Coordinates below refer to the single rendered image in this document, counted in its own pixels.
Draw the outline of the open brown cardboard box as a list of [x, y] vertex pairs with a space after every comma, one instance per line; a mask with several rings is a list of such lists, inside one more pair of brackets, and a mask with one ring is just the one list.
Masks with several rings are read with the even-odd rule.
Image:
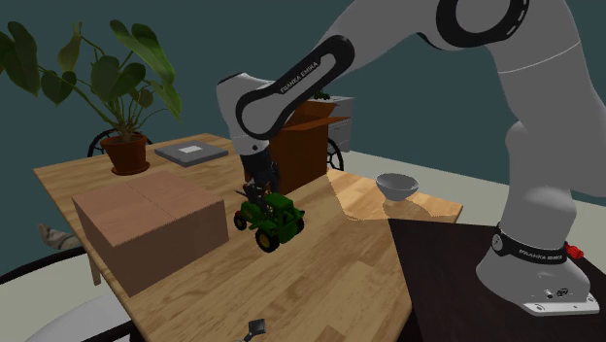
[[346, 117], [332, 117], [336, 103], [308, 100], [270, 140], [272, 160], [279, 166], [278, 193], [287, 195], [327, 171], [328, 126]]

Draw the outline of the closed brown cardboard box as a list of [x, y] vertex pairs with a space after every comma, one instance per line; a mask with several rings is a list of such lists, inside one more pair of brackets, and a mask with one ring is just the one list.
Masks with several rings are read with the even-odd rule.
[[86, 239], [129, 296], [229, 241], [224, 201], [168, 171], [72, 201]]

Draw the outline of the black chair with white seat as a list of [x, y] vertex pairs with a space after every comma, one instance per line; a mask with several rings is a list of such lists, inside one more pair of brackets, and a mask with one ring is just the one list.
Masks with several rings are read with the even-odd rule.
[[86, 299], [66, 281], [82, 246], [0, 275], [0, 342], [146, 342], [112, 292]]

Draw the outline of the small black grey tool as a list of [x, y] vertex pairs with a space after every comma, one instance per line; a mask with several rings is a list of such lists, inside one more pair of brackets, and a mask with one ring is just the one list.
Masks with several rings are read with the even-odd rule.
[[266, 322], [264, 319], [249, 321], [248, 327], [248, 333], [237, 342], [250, 342], [254, 337], [266, 333]]

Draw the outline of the black round-back chair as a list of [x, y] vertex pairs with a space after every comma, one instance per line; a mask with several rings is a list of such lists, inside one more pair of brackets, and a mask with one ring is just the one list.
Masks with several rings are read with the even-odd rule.
[[101, 145], [101, 142], [103, 140], [107, 140], [107, 139], [112, 140], [110, 147], [117, 147], [118, 145], [126, 145], [126, 142], [121, 141], [121, 136], [118, 134], [118, 132], [115, 129], [108, 129], [108, 130], [105, 130], [105, 131], [101, 132], [100, 134], [98, 134], [92, 140], [92, 142], [88, 146], [87, 156], [93, 157], [94, 153], [96, 151], [98, 151], [101, 154], [105, 154], [106, 149]]
[[338, 145], [330, 138], [327, 139], [327, 164], [336, 170], [344, 170], [344, 159]]

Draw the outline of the white bowl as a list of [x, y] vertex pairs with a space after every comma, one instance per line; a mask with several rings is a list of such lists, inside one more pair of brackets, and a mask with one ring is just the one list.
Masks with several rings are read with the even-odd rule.
[[419, 182], [399, 173], [383, 173], [377, 176], [376, 185], [386, 199], [403, 201], [419, 189]]

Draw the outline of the green toy tractor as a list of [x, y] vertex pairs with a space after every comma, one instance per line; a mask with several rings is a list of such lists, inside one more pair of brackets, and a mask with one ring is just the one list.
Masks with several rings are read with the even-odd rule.
[[265, 253], [272, 253], [304, 229], [305, 211], [295, 208], [291, 199], [276, 192], [267, 194], [264, 203], [262, 209], [254, 202], [243, 202], [233, 221], [239, 230], [254, 230], [257, 246]]

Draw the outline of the white cabinet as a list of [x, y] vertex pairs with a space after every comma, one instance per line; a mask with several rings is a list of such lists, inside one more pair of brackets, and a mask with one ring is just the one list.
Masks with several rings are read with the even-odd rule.
[[336, 143], [342, 153], [348, 153], [351, 150], [354, 98], [331, 95], [328, 99], [312, 97], [312, 100], [337, 104], [330, 117], [343, 117], [343, 119], [332, 122], [328, 126], [328, 137]]

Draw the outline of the green plant in brown pot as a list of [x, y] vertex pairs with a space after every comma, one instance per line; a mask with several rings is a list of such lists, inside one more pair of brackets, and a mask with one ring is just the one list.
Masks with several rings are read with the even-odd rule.
[[93, 45], [78, 23], [57, 55], [61, 69], [57, 73], [39, 64], [37, 43], [25, 26], [10, 21], [9, 32], [0, 31], [0, 73], [5, 72], [15, 86], [34, 96], [44, 94], [54, 105], [78, 94], [126, 142], [110, 147], [112, 140], [107, 139], [101, 145], [113, 163], [113, 172], [127, 176], [150, 167], [146, 158], [149, 138], [140, 128], [148, 120], [142, 114], [153, 99], [161, 99], [163, 109], [176, 120], [181, 118], [183, 104], [174, 89], [175, 70], [156, 34], [142, 23], [127, 28], [117, 19], [110, 21], [110, 28], [129, 49], [123, 61]]

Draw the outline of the wooden table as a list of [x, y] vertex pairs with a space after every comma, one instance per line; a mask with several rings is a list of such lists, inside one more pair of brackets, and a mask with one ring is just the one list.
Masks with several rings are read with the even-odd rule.
[[411, 310], [392, 218], [455, 222], [461, 205], [417, 192], [388, 201], [371, 179], [338, 170], [291, 194], [301, 234], [263, 253], [248, 231], [135, 296], [94, 249], [101, 272], [146, 342], [395, 342]]

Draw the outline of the grey crumpled cloth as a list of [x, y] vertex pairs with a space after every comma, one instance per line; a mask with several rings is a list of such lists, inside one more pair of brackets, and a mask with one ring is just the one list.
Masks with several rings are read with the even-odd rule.
[[67, 233], [51, 228], [47, 224], [38, 223], [37, 229], [43, 242], [56, 250], [69, 250], [81, 245], [78, 237], [73, 233]]

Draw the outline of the dark robot stand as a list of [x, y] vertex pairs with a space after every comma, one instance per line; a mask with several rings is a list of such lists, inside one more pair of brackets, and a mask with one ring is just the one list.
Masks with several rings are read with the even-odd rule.
[[606, 342], [606, 274], [586, 258], [594, 315], [535, 317], [489, 291], [476, 275], [489, 226], [388, 221], [423, 342]]

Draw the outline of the flat grey book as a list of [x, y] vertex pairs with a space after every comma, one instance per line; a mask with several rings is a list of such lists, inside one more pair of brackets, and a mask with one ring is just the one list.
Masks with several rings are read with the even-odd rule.
[[155, 149], [154, 152], [182, 167], [189, 167], [228, 155], [228, 151], [201, 141], [190, 141]]

